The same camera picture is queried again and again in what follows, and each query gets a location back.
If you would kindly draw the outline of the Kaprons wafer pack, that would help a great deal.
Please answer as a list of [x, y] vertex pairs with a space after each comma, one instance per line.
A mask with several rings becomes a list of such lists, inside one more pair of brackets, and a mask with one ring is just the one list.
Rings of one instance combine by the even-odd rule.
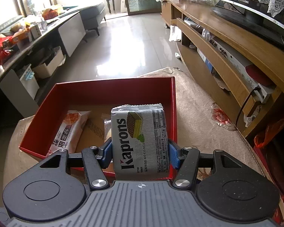
[[122, 105], [111, 110], [113, 168], [118, 180], [155, 180], [169, 175], [163, 106]]

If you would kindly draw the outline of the red cardboard box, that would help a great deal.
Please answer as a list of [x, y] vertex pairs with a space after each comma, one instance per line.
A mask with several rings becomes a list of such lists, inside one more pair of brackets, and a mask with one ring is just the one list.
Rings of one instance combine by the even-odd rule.
[[40, 105], [20, 143], [20, 150], [44, 159], [69, 110], [90, 113], [76, 152], [100, 147], [105, 139], [104, 119], [121, 105], [162, 104], [168, 138], [177, 141], [176, 88], [174, 77], [139, 77], [56, 84]]

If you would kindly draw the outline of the floral beige tablecloth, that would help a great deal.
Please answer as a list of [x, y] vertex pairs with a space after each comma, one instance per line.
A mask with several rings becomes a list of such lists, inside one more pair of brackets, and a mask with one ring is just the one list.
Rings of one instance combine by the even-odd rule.
[[[214, 121], [213, 99], [188, 74], [167, 67], [143, 75], [144, 78], [163, 76], [175, 77], [177, 143], [180, 147], [190, 145], [202, 153], [221, 149], [259, 174], [265, 175], [264, 166], [243, 135], [231, 128], [220, 127]], [[20, 120], [11, 136], [4, 166], [3, 186], [39, 161], [39, 158], [19, 149], [32, 120], [32, 116]]]

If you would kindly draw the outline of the pink snack packet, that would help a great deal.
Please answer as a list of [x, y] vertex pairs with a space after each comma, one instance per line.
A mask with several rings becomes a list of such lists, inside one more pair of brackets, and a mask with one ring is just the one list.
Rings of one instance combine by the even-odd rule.
[[60, 149], [74, 153], [91, 111], [68, 110], [47, 152], [47, 157]]

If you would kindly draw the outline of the silver DVD player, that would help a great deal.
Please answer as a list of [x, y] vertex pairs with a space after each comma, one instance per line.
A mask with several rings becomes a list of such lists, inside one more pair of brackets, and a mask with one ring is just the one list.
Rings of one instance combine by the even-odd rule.
[[255, 64], [217, 36], [212, 38], [210, 43], [234, 66], [251, 89], [260, 87], [260, 90], [255, 93], [261, 103], [266, 103], [275, 87], [264, 86], [248, 74], [247, 67], [255, 67]]

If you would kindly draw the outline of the white storage box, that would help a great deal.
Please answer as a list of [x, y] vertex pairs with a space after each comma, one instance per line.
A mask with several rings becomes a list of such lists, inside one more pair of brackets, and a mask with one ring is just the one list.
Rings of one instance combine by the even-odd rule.
[[63, 55], [60, 46], [50, 49], [41, 62], [34, 68], [33, 72], [39, 79], [47, 79], [51, 77], [54, 71], [64, 63], [65, 56]]

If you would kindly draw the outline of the wooden TV stand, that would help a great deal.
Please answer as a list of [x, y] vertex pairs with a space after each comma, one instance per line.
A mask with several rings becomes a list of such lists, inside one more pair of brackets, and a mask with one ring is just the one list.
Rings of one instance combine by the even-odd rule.
[[162, 0], [161, 14], [180, 29], [177, 46], [191, 75], [245, 138], [284, 118], [284, 52], [207, 5]]

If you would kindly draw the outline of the dark coffee table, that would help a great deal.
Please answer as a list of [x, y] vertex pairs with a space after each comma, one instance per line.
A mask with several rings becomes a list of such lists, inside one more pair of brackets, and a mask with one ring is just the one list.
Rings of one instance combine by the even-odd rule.
[[26, 66], [25, 58], [45, 43], [59, 42], [63, 52], [70, 57], [86, 32], [80, 13], [74, 12], [47, 26], [40, 37], [29, 42], [9, 58], [0, 70], [0, 112], [17, 112], [22, 117], [34, 115], [39, 106], [20, 82], [16, 71]]

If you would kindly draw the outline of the grey sofa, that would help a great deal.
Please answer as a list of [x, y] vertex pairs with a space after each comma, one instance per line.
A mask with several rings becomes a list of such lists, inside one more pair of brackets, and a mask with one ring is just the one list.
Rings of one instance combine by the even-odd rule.
[[106, 8], [104, 0], [53, 0], [62, 5], [65, 13], [59, 17], [79, 12], [86, 31], [95, 30], [99, 35], [99, 26], [105, 19]]

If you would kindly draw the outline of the black television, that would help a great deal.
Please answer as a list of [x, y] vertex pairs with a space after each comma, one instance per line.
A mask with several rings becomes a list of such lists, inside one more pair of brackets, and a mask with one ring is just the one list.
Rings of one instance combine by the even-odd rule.
[[257, 0], [217, 0], [212, 11], [284, 51], [284, 9], [273, 17]]

